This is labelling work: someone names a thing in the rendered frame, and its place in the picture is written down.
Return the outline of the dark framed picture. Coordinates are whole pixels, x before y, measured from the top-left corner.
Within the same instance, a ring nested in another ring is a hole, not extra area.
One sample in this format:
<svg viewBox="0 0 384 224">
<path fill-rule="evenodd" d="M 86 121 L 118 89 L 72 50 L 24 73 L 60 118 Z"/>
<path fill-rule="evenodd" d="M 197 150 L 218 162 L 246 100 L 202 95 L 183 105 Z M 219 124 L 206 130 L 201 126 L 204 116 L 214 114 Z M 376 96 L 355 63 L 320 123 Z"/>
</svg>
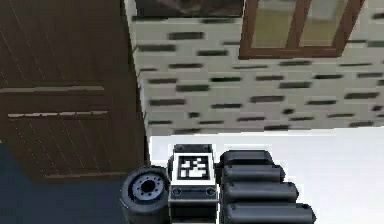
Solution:
<svg viewBox="0 0 384 224">
<path fill-rule="evenodd" d="M 135 0 L 140 17 L 238 17 L 244 0 Z"/>
</svg>

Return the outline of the dark brown wooden door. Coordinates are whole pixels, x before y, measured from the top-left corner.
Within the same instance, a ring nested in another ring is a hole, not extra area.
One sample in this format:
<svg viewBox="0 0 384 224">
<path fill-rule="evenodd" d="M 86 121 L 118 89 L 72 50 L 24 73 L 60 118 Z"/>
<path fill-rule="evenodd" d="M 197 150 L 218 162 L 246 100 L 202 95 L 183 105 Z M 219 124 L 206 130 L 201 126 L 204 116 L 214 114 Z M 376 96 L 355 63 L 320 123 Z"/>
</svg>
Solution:
<svg viewBox="0 0 384 224">
<path fill-rule="evenodd" d="M 147 164 L 124 0 L 0 0 L 0 142 L 34 183 Z"/>
</svg>

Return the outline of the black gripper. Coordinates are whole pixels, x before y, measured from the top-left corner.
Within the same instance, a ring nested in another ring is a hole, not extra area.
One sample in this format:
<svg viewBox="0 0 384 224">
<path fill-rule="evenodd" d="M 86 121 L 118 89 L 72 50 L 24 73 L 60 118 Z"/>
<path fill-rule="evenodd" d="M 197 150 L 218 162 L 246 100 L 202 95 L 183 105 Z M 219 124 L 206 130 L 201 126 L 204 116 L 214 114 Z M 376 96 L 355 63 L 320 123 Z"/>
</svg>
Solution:
<svg viewBox="0 0 384 224">
<path fill-rule="evenodd" d="M 119 198 L 126 224 L 170 224 L 169 185 L 161 166 L 146 166 L 129 174 Z"/>
</svg>

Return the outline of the brown framed window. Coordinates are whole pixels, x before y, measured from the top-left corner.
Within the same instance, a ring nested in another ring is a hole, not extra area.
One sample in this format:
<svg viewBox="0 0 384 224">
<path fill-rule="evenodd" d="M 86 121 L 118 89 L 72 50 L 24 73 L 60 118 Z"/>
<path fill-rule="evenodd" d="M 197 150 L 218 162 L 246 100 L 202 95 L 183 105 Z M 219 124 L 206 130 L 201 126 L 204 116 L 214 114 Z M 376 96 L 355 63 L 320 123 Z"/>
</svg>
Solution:
<svg viewBox="0 0 384 224">
<path fill-rule="evenodd" d="M 246 0 L 238 58 L 338 58 L 365 0 Z"/>
</svg>

